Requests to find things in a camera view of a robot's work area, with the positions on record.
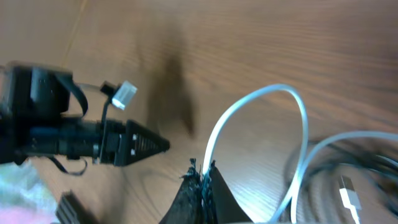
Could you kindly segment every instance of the black strap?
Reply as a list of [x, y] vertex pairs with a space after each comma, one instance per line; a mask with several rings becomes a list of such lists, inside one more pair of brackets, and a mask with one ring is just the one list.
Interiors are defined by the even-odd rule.
[[76, 97], [77, 101], [81, 106], [81, 110], [83, 111], [83, 118], [88, 110], [88, 102], [83, 91], [73, 82], [73, 80], [66, 76], [57, 75], [57, 80], [65, 87], [73, 96]]
[[57, 168], [63, 172], [64, 174], [68, 174], [68, 175], [74, 175], [74, 176], [81, 176], [85, 173], [86, 169], [87, 169], [87, 161], [85, 159], [83, 159], [83, 161], [85, 162], [85, 167], [78, 172], [68, 172], [64, 166], [60, 163], [60, 161], [58, 161], [56, 158], [54, 157], [48, 157], [56, 166]]

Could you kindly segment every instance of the usb connector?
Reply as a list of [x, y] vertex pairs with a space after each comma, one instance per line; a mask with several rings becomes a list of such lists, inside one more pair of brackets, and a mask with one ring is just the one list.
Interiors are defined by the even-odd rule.
[[343, 206], [348, 208], [355, 221], [355, 224], [360, 224], [361, 220], [358, 215], [358, 210], [362, 209], [358, 194], [354, 190], [354, 185], [350, 178], [341, 176], [339, 181], [340, 195], [343, 201]]

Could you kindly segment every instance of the wooden surface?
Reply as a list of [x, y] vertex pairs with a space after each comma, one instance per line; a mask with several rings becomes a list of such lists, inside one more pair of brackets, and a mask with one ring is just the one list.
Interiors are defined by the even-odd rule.
[[[311, 137], [397, 132], [397, 7], [395, 0], [1, 0], [0, 62], [52, 63], [72, 69], [76, 82], [129, 80], [138, 87], [130, 107], [109, 117], [158, 128], [169, 152], [123, 169], [89, 166], [83, 177], [65, 176], [47, 160], [35, 164], [56, 198], [72, 189], [103, 223], [156, 223], [189, 158], [203, 161], [223, 111], [262, 86], [298, 89]], [[104, 98], [87, 96], [87, 119], [99, 119]], [[274, 93], [238, 111], [220, 136], [217, 165], [254, 221], [267, 221], [277, 206], [300, 122], [293, 98]], [[356, 171], [345, 172], [363, 201], [363, 223], [396, 222]], [[314, 195], [322, 220], [341, 222], [333, 197], [321, 187]]]

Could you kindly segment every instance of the wood grain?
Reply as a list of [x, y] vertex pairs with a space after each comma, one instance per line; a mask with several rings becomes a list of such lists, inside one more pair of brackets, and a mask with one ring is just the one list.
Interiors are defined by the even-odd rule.
[[[123, 169], [90, 166], [82, 178], [64, 176], [47, 161], [36, 166], [57, 198], [72, 189], [104, 223], [155, 223], [177, 193], [188, 159], [202, 161], [222, 112], [262, 86], [298, 89], [312, 137], [397, 132], [397, 7], [393, 0], [88, 0], [65, 65], [77, 82], [133, 82], [139, 91], [132, 105], [109, 116], [156, 120], [172, 148]], [[194, 111], [194, 138], [176, 115], [183, 114], [185, 97]], [[98, 119], [104, 99], [88, 98], [87, 119]], [[151, 114], [151, 105], [161, 113]], [[300, 143], [299, 119], [292, 97], [275, 93], [238, 111], [220, 136], [217, 165], [254, 221], [267, 221], [277, 206], [284, 163]], [[394, 222], [372, 187], [354, 170], [345, 172], [364, 200], [363, 223]], [[331, 176], [326, 180], [318, 185], [333, 185]], [[340, 222], [333, 197], [317, 189], [322, 220]], [[301, 209], [299, 219], [304, 215]]]

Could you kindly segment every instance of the light blue cable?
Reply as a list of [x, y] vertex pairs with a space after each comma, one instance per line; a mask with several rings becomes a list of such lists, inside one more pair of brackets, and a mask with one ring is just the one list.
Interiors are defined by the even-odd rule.
[[393, 134], [393, 133], [384, 133], [384, 132], [380, 132], [380, 131], [352, 131], [352, 132], [347, 132], [347, 133], [340, 133], [340, 134], [336, 134], [334, 136], [328, 137], [326, 139], [324, 139], [323, 141], [321, 141], [320, 143], [318, 143], [310, 152], [310, 154], [308, 155], [308, 157], [306, 158], [306, 160], [304, 161], [302, 167], [300, 168], [299, 172], [298, 172], [298, 180], [295, 184], [292, 183], [288, 189], [288, 192], [286, 193], [286, 196], [284, 198], [284, 200], [281, 203], [281, 206], [285, 205], [283, 202], [287, 201], [289, 202], [290, 197], [289, 195], [292, 195], [292, 207], [291, 207], [291, 211], [290, 211], [290, 217], [292, 219], [292, 223], [296, 223], [297, 222], [297, 201], [299, 198], [299, 189], [303, 180], [303, 176], [305, 174], [305, 171], [307, 170], [308, 166], [310, 165], [311, 161], [313, 160], [313, 158], [315, 157], [315, 155], [323, 148], [325, 148], [325, 146], [336, 142], [336, 141], [340, 141], [343, 139], [351, 139], [351, 138], [379, 138], [379, 139], [385, 139], [385, 140], [392, 140], [392, 141], [398, 141], [398, 134]]
[[[256, 90], [245, 97], [241, 98], [237, 102], [235, 102], [232, 106], [230, 106], [224, 113], [223, 115], [219, 118], [217, 121], [215, 127], [213, 128], [213, 131], [211, 132], [209, 141], [207, 143], [206, 147], [206, 152], [205, 152], [205, 160], [203, 162], [203, 171], [202, 174], [205, 177], [208, 174], [210, 164], [211, 164], [211, 159], [213, 157], [214, 153], [214, 147], [218, 139], [218, 135], [221, 132], [223, 126], [227, 122], [227, 120], [234, 114], [238, 109], [240, 109], [242, 106], [244, 106], [246, 103], [249, 103], [250, 101], [258, 98], [259, 96], [272, 93], [275, 91], [287, 91], [290, 94], [293, 95], [293, 97], [296, 99], [298, 107], [300, 108], [301, 112], [301, 117], [302, 117], [302, 126], [303, 126], [303, 138], [302, 138], [302, 145], [301, 145], [301, 150], [300, 150], [300, 155], [298, 157], [298, 163], [297, 163], [297, 169], [293, 177], [293, 182], [292, 183], [297, 183], [302, 181], [302, 177], [299, 176], [299, 167], [302, 166], [302, 163], [304, 162], [305, 155], [307, 153], [307, 144], [308, 144], [308, 118], [307, 118], [307, 112], [305, 109], [305, 105], [303, 100], [301, 99], [299, 93], [296, 91], [295, 88], [285, 85], [285, 84], [275, 84], [275, 85], [270, 85], [263, 87], [259, 90]], [[290, 199], [292, 198], [292, 190], [290, 190], [290, 197], [288, 201], [284, 201], [281, 203], [279, 206], [278, 210], [274, 214], [274, 218], [271, 219], [272, 222], [276, 222], [282, 214], [282, 212], [285, 210], [287, 204], [289, 203]]]

